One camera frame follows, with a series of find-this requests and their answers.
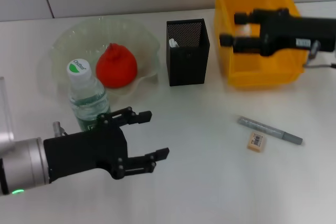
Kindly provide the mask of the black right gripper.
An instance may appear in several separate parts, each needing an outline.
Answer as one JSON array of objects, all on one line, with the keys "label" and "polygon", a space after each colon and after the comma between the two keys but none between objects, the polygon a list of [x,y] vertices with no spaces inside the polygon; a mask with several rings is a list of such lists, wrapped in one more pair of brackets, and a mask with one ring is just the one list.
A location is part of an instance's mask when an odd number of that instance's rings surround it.
[{"label": "black right gripper", "polygon": [[271,56],[282,49],[311,50],[316,41],[320,51],[336,50],[336,19],[292,16],[287,8],[254,9],[235,13],[234,23],[260,24],[259,37],[220,34],[220,46],[232,47],[234,53]]}]

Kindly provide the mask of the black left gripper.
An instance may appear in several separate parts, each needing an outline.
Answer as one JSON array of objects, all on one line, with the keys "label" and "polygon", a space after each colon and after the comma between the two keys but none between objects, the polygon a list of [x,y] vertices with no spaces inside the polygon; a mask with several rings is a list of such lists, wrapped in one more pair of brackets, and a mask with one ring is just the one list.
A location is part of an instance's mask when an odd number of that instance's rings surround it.
[{"label": "black left gripper", "polygon": [[167,159],[169,148],[144,156],[129,157],[127,142],[120,127],[150,122],[151,111],[136,114],[131,107],[100,115],[90,131],[44,140],[49,181],[103,169],[113,179],[153,173],[158,161]]}]

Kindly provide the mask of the clear green-label water bottle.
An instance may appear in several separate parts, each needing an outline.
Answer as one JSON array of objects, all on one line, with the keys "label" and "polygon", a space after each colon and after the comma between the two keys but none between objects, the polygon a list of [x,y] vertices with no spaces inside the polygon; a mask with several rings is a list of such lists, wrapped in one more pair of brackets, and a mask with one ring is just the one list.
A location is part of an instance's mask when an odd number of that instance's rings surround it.
[{"label": "clear green-label water bottle", "polygon": [[68,63],[69,101],[82,131],[92,130],[97,117],[110,112],[103,84],[92,73],[89,62],[75,59]]}]

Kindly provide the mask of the beige eraser with barcode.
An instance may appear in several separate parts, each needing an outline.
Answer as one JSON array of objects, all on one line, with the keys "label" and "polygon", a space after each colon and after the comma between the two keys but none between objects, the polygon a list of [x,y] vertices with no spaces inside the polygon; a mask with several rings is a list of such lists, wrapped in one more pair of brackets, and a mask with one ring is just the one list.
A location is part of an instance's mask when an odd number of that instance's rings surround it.
[{"label": "beige eraser with barcode", "polygon": [[252,132],[249,137],[247,148],[254,152],[261,153],[264,150],[265,142],[266,138],[263,134]]}]

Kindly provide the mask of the grey marker pen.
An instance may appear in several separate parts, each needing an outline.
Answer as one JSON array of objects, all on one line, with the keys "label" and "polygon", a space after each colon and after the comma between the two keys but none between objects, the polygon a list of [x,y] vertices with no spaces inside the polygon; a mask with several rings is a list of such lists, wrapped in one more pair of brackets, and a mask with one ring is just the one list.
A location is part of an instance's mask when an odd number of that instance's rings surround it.
[{"label": "grey marker pen", "polygon": [[237,123],[296,145],[302,145],[303,143],[303,139],[298,136],[243,116],[238,118]]}]

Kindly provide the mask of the black mesh pen holder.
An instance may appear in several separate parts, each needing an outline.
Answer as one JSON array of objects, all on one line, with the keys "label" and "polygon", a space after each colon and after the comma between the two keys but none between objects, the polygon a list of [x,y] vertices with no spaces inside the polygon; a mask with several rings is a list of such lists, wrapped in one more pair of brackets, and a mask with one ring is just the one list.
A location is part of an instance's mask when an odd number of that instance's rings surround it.
[{"label": "black mesh pen holder", "polygon": [[[174,38],[178,48],[170,48]],[[166,22],[166,66],[169,85],[203,84],[205,81],[210,42],[204,19]]]}]

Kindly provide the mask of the pale green glass fruit plate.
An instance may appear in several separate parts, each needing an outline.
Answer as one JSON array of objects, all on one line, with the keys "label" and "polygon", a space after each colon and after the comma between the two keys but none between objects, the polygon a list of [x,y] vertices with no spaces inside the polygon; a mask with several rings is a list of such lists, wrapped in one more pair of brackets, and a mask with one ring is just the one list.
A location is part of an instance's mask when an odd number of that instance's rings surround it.
[{"label": "pale green glass fruit plate", "polygon": [[144,25],[126,18],[98,16],[79,22],[56,39],[49,51],[54,81],[63,88],[68,87],[66,68],[69,62],[77,58],[88,61],[94,70],[110,43],[125,46],[133,53],[138,64],[138,74],[125,87],[107,88],[109,96],[128,96],[143,80],[158,74],[160,43]]}]

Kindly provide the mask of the yellow plastic storage bin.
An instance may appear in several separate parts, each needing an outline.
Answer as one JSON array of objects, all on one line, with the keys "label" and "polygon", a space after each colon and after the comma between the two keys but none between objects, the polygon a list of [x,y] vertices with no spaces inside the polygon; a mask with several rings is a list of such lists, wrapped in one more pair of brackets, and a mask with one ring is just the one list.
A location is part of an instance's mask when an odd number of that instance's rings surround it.
[{"label": "yellow plastic storage bin", "polygon": [[[255,8],[282,7],[288,8],[290,14],[299,16],[293,0],[215,0],[215,36],[234,35],[236,12],[249,13]],[[228,83],[243,89],[274,87],[294,82],[304,72],[302,65],[307,58],[306,51],[293,49],[281,50],[271,57],[236,54],[228,47],[219,47],[218,53],[222,72]]]}]

